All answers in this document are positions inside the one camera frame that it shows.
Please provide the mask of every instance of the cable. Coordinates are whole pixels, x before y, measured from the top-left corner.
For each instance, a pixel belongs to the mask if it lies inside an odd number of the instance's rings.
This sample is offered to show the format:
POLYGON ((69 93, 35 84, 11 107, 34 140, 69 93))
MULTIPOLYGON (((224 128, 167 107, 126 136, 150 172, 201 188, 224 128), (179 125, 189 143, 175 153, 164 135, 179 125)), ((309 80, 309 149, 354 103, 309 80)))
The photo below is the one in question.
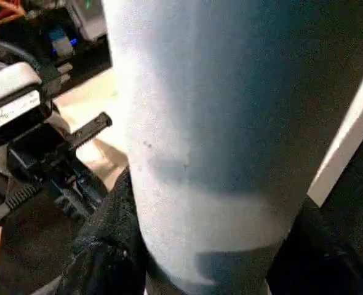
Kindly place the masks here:
POLYGON ((10 43, 0 41, 0 48, 4 49, 8 53, 11 53, 17 57, 20 57, 23 61, 29 63, 36 71, 39 71, 39 69, 41 68, 41 64, 34 57, 34 55, 28 53, 27 51, 25 51, 17 46, 14 46, 10 43))

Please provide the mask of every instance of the sticker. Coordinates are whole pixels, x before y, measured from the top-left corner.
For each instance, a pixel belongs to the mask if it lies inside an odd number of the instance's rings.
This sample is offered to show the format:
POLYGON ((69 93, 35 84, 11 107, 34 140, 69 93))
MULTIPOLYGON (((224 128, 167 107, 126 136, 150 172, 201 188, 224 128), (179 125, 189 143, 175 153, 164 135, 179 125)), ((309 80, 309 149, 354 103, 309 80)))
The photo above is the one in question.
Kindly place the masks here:
POLYGON ((5 106, 0 107, 0 126, 16 119, 18 116, 28 112, 41 104, 39 92, 34 90, 5 106))

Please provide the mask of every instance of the black fabric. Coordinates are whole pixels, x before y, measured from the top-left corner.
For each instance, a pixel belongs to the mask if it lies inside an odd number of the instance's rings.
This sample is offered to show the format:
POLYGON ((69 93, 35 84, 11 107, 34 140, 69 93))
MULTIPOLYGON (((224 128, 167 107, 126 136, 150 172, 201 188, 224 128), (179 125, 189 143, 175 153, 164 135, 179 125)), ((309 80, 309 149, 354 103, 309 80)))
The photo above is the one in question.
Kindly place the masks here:
POLYGON ((321 212, 363 261, 363 142, 327 197, 321 212))
MULTIPOLYGON (((8 191, 17 186, 12 183, 8 191)), ((2 227, 0 295, 27 295, 59 276, 80 227, 46 191, 23 204, 2 227)))
POLYGON ((267 281, 274 295, 363 295, 363 263, 307 198, 267 281))
POLYGON ((143 294, 146 250, 129 170, 81 229, 57 295, 143 294))

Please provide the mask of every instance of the tan surface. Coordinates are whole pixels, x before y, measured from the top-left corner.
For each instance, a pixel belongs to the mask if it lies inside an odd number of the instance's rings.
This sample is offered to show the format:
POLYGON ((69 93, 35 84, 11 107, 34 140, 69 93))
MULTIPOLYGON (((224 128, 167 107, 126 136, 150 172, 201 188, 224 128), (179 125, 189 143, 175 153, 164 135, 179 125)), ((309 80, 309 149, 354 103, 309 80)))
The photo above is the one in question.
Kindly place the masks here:
POLYGON ((55 102, 72 132, 102 111, 106 111, 112 117, 113 127, 104 130, 77 152, 80 160, 93 169, 104 180, 107 188, 111 189, 118 174, 127 164, 126 156, 116 148, 120 147, 123 150, 124 140, 120 132, 122 128, 119 126, 122 112, 114 87, 113 70, 109 69, 64 93, 55 102))

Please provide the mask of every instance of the black plastic mechanism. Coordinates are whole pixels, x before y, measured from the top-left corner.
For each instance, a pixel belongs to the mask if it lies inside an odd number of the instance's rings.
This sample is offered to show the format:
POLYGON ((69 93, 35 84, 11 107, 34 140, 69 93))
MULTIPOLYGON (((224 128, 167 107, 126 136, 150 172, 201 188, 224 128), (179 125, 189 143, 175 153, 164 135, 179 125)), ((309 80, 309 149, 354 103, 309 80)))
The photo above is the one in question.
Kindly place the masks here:
POLYGON ((107 190, 76 157, 76 149, 111 124, 110 117, 101 113, 73 134, 64 136, 44 123, 11 142, 7 151, 8 169, 27 185, 0 204, 0 224, 42 188, 47 189, 67 216, 79 219, 90 216, 107 190))

